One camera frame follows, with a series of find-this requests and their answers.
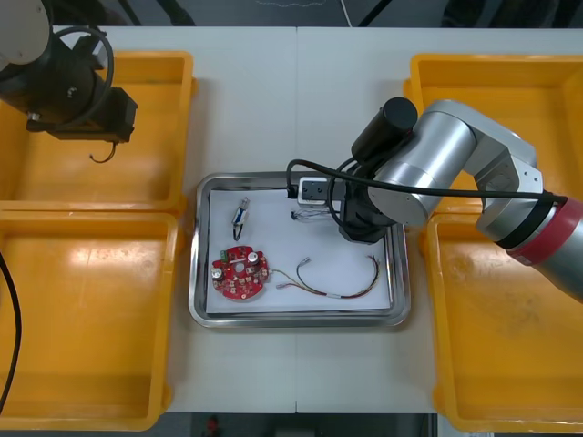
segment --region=colored wires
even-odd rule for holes
[[[373,267],[374,267],[374,277],[373,277],[373,281],[370,283],[370,285],[368,287],[366,287],[365,289],[362,289],[354,294],[350,294],[350,295],[341,295],[341,294],[336,294],[336,293],[330,293],[327,291],[321,291],[321,290],[317,290],[314,287],[309,286],[303,279],[302,276],[300,275],[300,269],[305,266],[306,264],[308,264],[309,262],[311,262],[312,260],[310,258],[305,258],[302,260],[302,262],[300,262],[300,264],[298,264],[298,266],[295,269],[296,275],[298,277],[298,280],[292,278],[290,275],[288,275],[286,272],[282,271],[282,270],[278,270],[278,269],[271,269],[271,272],[273,273],[280,273],[281,275],[285,276],[290,282],[285,282],[282,284],[278,284],[275,286],[276,289],[281,290],[281,289],[285,289],[287,287],[296,287],[298,289],[304,290],[304,291],[308,291],[311,294],[315,294],[317,296],[323,296],[325,298],[332,298],[332,299],[356,299],[356,298],[360,298],[366,294],[368,294],[375,286],[376,283],[378,282],[380,276],[381,276],[381,269],[379,266],[379,261],[376,260],[375,257],[372,256],[368,256],[368,259],[371,260],[371,262],[373,263]]]

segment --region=floor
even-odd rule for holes
[[[61,3],[71,0],[54,1]],[[90,14],[97,16],[96,7],[99,5],[95,3],[99,1],[106,9],[105,15],[101,16],[106,16],[107,23],[111,25],[131,25],[132,20],[122,4],[129,6],[142,25],[171,25],[169,14],[160,6],[166,4],[167,11],[176,19],[189,17],[196,25],[347,26],[340,0],[84,0],[75,2],[75,5],[77,8],[86,8]],[[379,1],[344,0],[347,15],[353,25],[357,26]],[[442,25],[448,1],[450,0],[393,0],[370,26],[439,27]],[[476,27],[488,27],[496,10],[504,2],[539,3],[536,0],[462,1],[484,1]],[[578,0],[546,1],[549,7],[548,19],[542,20],[535,27],[550,26],[552,15],[561,1],[572,5],[578,3]],[[572,14],[570,26],[583,27],[583,3]]]
[[[143,437],[207,437],[210,414],[168,413]],[[272,437],[279,430],[312,430],[301,437],[421,437],[425,414],[219,414],[217,437]],[[119,437],[124,432],[0,432],[0,437]]]

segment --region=metal cylinder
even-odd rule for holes
[[[210,275],[214,280],[222,279],[222,269],[213,268],[210,270]]]
[[[247,261],[252,265],[256,265],[257,263],[259,263],[259,255],[257,255],[256,252],[252,252],[249,255],[247,255]]]
[[[443,112],[424,113],[414,134],[374,180],[419,188],[449,188],[476,149],[470,127]],[[389,219],[405,225],[424,225],[440,197],[368,188],[374,205]]]

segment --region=black cable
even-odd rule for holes
[[[15,348],[12,352],[12,360],[10,361],[10,369],[8,370],[8,376],[6,377],[6,383],[4,390],[2,391],[2,397],[0,397],[0,414],[6,404],[6,399],[8,398],[8,393],[10,392],[10,387],[12,386],[12,381],[15,377],[16,364],[18,363],[18,353],[20,352],[20,343],[22,342],[22,313],[20,312],[20,303],[18,302],[18,294],[16,293],[16,286],[10,275],[10,270],[6,265],[6,261],[0,253],[0,270],[4,275],[6,285],[8,286],[8,291],[10,292],[10,298],[12,299],[12,307],[15,312]]]
[[[73,27],[68,27],[67,29],[59,30],[58,32],[55,33],[55,36],[57,38],[62,38],[63,36],[70,35],[70,34],[76,34],[79,32],[87,33],[87,34],[90,34],[90,35],[98,38],[99,41],[101,41],[101,43],[103,44],[103,46],[106,48],[107,75],[106,75],[105,84],[102,88],[101,94],[97,98],[97,101],[93,105],[91,105],[91,107],[88,110],[86,110],[85,112],[81,113],[80,115],[72,118],[71,120],[69,120],[65,123],[62,123],[62,124],[43,123],[43,122],[30,120],[28,122],[29,126],[34,131],[40,132],[40,131],[45,131],[45,130],[67,130],[67,129],[70,129],[71,127],[75,127],[77,125],[80,125],[80,124],[86,122],[87,120],[89,120],[89,118],[91,116],[93,116],[96,113],[96,111],[101,107],[101,105],[103,105],[106,101],[109,90],[111,89],[111,85],[113,84],[113,73],[114,73],[113,48],[111,47],[111,44],[107,40],[105,33],[101,32],[98,29],[94,29],[91,27],[83,27],[82,25],[74,25]]]
[[[139,21],[138,16],[129,5],[128,0],[118,0],[118,2],[121,8],[126,13],[126,15],[129,17],[129,21],[131,21],[132,25],[142,25],[141,21]]]
[[[89,157],[96,164],[105,164],[106,162],[110,161],[111,158],[113,158],[116,155],[117,148],[118,148],[118,142],[113,142],[113,143],[111,143],[111,152],[109,152],[109,155],[107,155],[107,158],[102,159],[102,160],[98,160],[98,159],[95,159],[93,157],[93,154],[89,155]]]
[[[382,13],[382,11],[392,2],[393,0],[380,0],[379,3],[373,8],[371,12],[361,21],[358,25],[359,27],[368,27],[373,20]]]
[[[556,202],[564,204],[567,202],[566,196],[557,196],[552,193],[516,193],[512,191],[480,191],[472,189],[448,189],[448,188],[420,188],[409,187],[406,185],[389,184],[387,182],[380,182],[374,179],[358,178],[356,176],[344,173],[342,171],[328,168],[315,162],[306,161],[305,159],[293,159],[288,164],[286,170],[286,181],[288,195],[295,194],[297,197],[297,188],[292,184],[292,169],[295,166],[304,166],[312,170],[319,171],[324,175],[335,177],[338,179],[347,180],[355,184],[364,185],[366,187],[386,189],[388,191],[395,191],[398,193],[419,194],[422,196],[438,196],[440,198],[530,198],[533,200],[545,200],[547,202]]]

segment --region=capacitor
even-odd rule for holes
[[[259,255],[257,255],[256,252],[252,252],[249,255],[247,255],[247,261],[252,265],[256,265],[257,263],[259,263]]]
[[[222,269],[211,269],[210,275],[214,280],[222,279]]]

